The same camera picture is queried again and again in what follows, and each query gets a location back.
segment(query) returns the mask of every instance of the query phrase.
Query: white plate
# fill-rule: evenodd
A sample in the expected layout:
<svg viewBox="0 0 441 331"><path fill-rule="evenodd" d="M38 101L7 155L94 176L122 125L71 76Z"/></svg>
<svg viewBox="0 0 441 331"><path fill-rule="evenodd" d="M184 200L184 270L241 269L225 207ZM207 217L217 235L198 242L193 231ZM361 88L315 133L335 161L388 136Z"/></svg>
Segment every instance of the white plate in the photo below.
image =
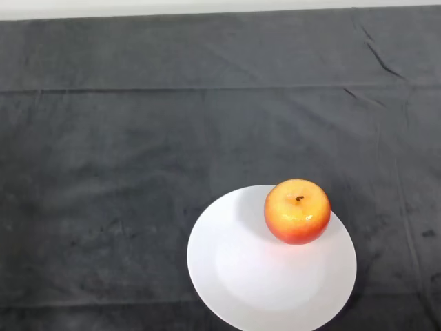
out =
<svg viewBox="0 0 441 331"><path fill-rule="evenodd" d="M241 188L202 213L188 241L189 274L208 308L240 330L315 330L351 295L356 252L334 213L311 243L276 239L263 217L272 188Z"/></svg>

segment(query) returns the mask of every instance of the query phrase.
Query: apple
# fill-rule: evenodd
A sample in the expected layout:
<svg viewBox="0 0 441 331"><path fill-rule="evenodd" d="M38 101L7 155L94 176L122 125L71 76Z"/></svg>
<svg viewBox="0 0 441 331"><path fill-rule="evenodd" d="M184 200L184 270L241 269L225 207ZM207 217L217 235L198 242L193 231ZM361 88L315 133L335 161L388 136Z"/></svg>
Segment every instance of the apple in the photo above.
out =
<svg viewBox="0 0 441 331"><path fill-rule="evenodd" d="M300 245L317 239L331 218L329 199L320 186L304 179L278 184L265 200L265 222L274 236Z"/></svg>

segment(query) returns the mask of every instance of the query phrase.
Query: white wall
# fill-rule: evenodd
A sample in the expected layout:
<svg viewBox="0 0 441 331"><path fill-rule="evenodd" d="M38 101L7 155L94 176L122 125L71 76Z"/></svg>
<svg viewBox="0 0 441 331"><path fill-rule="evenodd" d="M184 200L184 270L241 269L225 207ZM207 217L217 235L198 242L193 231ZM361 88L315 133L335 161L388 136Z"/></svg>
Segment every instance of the white wall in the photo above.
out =
<svg viewBox="0 0 441 331"><path fill-rule="evenodd" d="M433 4L441 0L0 0L0 20Z"/></svg>

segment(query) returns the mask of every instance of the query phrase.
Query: red apple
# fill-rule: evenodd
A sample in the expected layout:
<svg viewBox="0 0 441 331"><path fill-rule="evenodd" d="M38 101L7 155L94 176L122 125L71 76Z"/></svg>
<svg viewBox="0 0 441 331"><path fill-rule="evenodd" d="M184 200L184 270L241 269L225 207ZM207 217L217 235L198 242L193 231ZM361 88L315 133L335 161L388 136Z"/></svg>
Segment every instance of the red apple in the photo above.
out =
<svg viewBox="0 0 441 331"><path fill-rule="evenodd" d="M304 179L278 184L265 200L265 221L281 241L304 244L317 239L331 218L328 197L318 185Z"/></svg>

